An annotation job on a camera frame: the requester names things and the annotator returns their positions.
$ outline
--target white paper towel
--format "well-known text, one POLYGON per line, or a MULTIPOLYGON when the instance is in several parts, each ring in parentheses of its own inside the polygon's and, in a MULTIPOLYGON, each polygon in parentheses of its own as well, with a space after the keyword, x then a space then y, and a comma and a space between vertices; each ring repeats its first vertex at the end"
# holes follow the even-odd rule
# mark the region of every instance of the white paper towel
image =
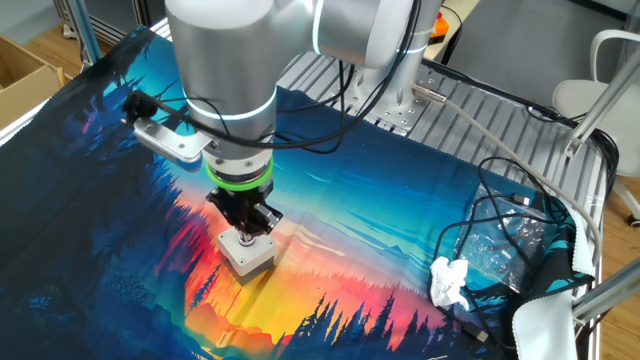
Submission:
POLYGON ((449 263, 446 257, 439 257, 431 264, 431 301, 434 306, 460 304, 469 311, 469 303, 460 294, 460 288, 466 283, 469 261, 454 260, 449 263))

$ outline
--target white cloth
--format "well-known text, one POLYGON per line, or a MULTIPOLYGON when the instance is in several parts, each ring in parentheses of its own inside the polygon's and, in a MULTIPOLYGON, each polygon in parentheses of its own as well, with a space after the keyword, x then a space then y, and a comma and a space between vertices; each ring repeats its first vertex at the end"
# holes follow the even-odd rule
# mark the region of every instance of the white cloth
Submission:
POLYGON ((431 301, 435 306, 460 304, 469 311, 469 303, 460 294, 460 288, 466 283, 469 261, 454 260, 449 263, 446 257, 439 257, 431 264, 431 301))
MULTIPOLYGON (((565 203, 576 223, 573 270, 595 275, 580 214, 565 203)), ((513 336, 520 360, 577 360, 573 330, 572 290, 543 297, 522 305, 513 317, 513 336)))

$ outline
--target aluminum grid table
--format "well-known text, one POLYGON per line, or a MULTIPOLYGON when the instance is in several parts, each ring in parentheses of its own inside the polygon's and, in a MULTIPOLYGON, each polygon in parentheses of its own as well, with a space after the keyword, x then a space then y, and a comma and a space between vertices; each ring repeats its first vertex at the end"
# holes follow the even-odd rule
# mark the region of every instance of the aluminum grid table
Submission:
MULTIPOLYGON (((167 19, 151 28, 158 35, 172 40, 167 19)), ((339 91, 338 61, 313 52, 297 56, 285 68, 278 85, 301 90, 321 101, 339 91)), ((495 134, 533 168, 573 195, 590 212, 602 231, 606 195, 606 162, 596 146, 587 142, 574 159, 564 156, 571 129, 532 118, 524 105, 491 92, 451 79, 421 66, 417 83, 447 96, 495 134)), ((483 159, 498 154, 497 147, 478 130, 471 127, 451 109, 436 104, 423 108, 416 125, 406 131, 369 115, 365 120, 389 132, 451 154, 478 165, 483 159)), ((357 108, 348 107, 355 115, 357 108)), ((489 162, 486 168, 519 183, 526 175, 503 162, 489 162)), ((596 283, 602 281, 602 267, 596 268, 596 283)), ((589 360, 600 358, 600 327, 589 339, 589 360)))

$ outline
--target clear plastic wrap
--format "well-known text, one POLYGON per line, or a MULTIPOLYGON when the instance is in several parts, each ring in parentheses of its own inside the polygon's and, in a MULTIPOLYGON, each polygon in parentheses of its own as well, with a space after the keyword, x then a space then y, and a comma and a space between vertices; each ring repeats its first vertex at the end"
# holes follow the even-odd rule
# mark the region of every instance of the clear plastic wrap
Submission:
MULTIPOLYGON (((486 197, 487 191, 480 187, 476 193, 474 204, 480 198, 486 197)), ((496 198, 500 214, 527 214, 542 219, 549 219, 541 211, 529 206, 517 205, 507 198, 496 198)), ((471 219, 470 208, 467 219, 471 219)), ((490 199, 480 201, 476 205, 475 220, 496 217, 496 211, 490 199)), ((540 221, 514 217, 503 219, 511 238, 522 248, 534 265, 540 264, 545 251, 553 240, 556 226, 540 221)), ((456 249, 461 251, 460 258, 469 261, 469 270, 478 271, 484 278, 501 282, 517 293, 526 293, 531 286, 532 273, 525 260, 511 245, 499 221, 492 221, 461 228, 456 249)))

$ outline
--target metal pole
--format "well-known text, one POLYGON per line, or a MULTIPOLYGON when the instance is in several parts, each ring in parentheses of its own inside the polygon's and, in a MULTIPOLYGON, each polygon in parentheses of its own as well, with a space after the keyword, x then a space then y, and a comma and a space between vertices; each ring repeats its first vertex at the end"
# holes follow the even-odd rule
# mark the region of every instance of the metal pole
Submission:
POLYGON ((611 84, 604 90, 600 98, 593 104, 589 113, 571 133, 569 144, 565 149, 565 155, 573 158, 580 150, 580 146, 589 138, 593 130, 604 120, 611 108, 627 91, 631 84, 635 83, 640 74, 640 51, 636 51, 631 59, 618 72, 611 84))
POLYGON ((63 0, 63 3, 69 12, 69 20, 71 20, 73 30, 78 36, 78 44, 80 44, 82 56, 82 71, 84 71, 102 58, 102 52, 100 52, 96 34, 93 32, 93 26, 91 25, 91 19, 84 0, 63 0))
POLYGON ((586 324, 637 292, 640 292, 640 258, 574 301, 573 317, 586 324))

